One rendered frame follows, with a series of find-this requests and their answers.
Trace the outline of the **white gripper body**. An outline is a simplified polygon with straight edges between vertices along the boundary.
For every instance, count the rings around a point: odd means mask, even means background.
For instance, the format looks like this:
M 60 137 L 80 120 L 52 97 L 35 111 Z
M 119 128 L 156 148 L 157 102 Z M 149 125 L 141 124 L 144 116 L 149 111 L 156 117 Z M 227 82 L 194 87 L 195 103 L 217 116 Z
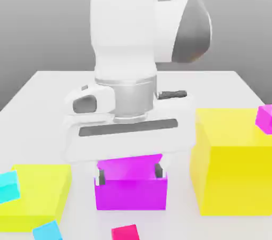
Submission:
M 87 162 L 142 155 L 170 155 L 192 147 L 192 114 L 137 123 L 114 123 L 107 117 L 67 115 L 65 158 Z

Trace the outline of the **small red cube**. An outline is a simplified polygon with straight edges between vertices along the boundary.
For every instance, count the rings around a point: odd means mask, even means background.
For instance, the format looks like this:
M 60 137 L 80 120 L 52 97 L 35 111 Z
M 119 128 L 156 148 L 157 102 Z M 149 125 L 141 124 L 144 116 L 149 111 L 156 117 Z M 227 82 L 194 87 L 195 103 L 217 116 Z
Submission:
M 112 240 L 140 240 L 136 225 L 113 228 Z

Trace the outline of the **small blue cube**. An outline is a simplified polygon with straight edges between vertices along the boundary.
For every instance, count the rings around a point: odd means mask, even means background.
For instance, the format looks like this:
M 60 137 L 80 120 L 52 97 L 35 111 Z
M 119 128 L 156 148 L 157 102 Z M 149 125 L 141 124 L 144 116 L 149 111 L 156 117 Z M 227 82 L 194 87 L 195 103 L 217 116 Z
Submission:
M 34 228 L 32 234 L 35 240 L 63 240 L 56 220 Z

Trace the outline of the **small cyan cube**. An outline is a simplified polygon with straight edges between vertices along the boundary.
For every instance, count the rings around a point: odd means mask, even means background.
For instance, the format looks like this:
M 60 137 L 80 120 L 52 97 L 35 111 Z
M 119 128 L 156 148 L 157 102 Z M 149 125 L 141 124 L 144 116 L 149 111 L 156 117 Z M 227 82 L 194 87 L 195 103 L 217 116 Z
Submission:
M 0 204 L 17 200 L 21 197 L 18 173 L 12 170 L 0 173 Z

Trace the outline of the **small magenta cube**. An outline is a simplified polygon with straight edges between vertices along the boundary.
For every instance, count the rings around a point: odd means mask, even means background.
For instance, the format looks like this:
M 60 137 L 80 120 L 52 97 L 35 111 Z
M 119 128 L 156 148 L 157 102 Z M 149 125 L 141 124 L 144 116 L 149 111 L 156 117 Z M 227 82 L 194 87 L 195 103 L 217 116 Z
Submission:
M 272 104 L 258 107 L 255 124 L 265 134 L 272 135 Z

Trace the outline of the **large purple box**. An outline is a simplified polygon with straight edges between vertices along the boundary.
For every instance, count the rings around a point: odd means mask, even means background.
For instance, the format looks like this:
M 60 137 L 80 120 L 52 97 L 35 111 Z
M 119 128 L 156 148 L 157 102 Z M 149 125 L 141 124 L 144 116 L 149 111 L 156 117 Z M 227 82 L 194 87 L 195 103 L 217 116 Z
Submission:
M 165 210 L 167 177 L 156 178 L 162 154 L 100 160 L 106 182 L 95 186 L 97 210 Z

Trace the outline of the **large lime yellow box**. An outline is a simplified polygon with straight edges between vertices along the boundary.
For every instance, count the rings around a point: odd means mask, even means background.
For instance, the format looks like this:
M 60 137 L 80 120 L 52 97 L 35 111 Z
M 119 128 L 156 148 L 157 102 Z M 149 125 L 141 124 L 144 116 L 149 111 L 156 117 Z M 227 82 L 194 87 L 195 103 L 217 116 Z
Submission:
M 69 164 L 17 164 L 21 197 L 0 204 L 0 232 L 31 232 L 51 221 L 61 221 L 69 194 Z

